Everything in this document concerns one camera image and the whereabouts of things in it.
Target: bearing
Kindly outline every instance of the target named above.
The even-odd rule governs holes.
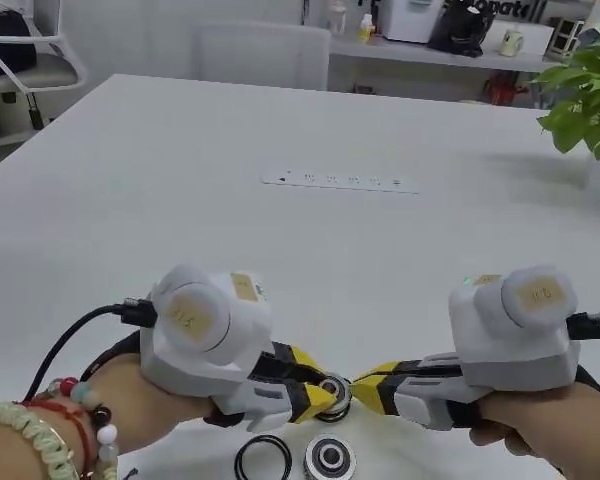
[[[334,435],[319,435],[309,443],[304,456],[307,480],[350,480],[356,470],[351,446]]]
[[[335,395],[337,400],[329,410],[316,415],[318,420],[326,423],[336,423],[347,416],[351,408],[350,385],[351,382],[346,378],[335,373],[327,373],[327,378],[320,382],[319,386]]]

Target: white power strip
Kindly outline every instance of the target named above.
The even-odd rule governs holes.
[[[283,170],[262,175],[262,183],[296,187],[341,188],[372,192],[413,193],[401,178],[379,176],[325,174],[300,170]]]

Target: white appliance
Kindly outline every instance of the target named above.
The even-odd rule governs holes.
[[[444,0],[382,0],[378,23],[388,40],[427,43]]]

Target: metal frame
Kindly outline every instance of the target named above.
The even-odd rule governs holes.
[[[85,85],[87,82],[87,69],[69,45],[69,42],[67,41],[67,38],[62,31],[62,17],[64,10],[63,5],[64,0],[59,0],[58,21],[57,28],[55,29],[55,31],[57,32],[56,35],[31,37],[0,36],[0,44],[48,44],[51,46],[56,46],[61,56],[65,58],[76,71],[78,80],[74,84],[60,85],[54,87],[29,88],[20,81],[18,76],[0,58],[0,68],[2,69],[2,71],[7,77],[11,79],[11,81],[15,84],[18,90],[20,90],[25,95],[36,92],[57,92],[61,90],[71,90],[74,88],[79,88]]]

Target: shelf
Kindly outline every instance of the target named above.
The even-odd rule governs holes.
[[[453,55],[431,50],[414,43],[390,42],[382,37],[373,37],[368,44],[351,38],[331,38],[331,54],[345,57],[378,58],[399,62],[431,63],[454,67],[486,68],[490,70],[512,70],[516,72],[538,73],[560,62],[540,55],[518,54],[504,57],[497,52],[484,52],[478,58]]]

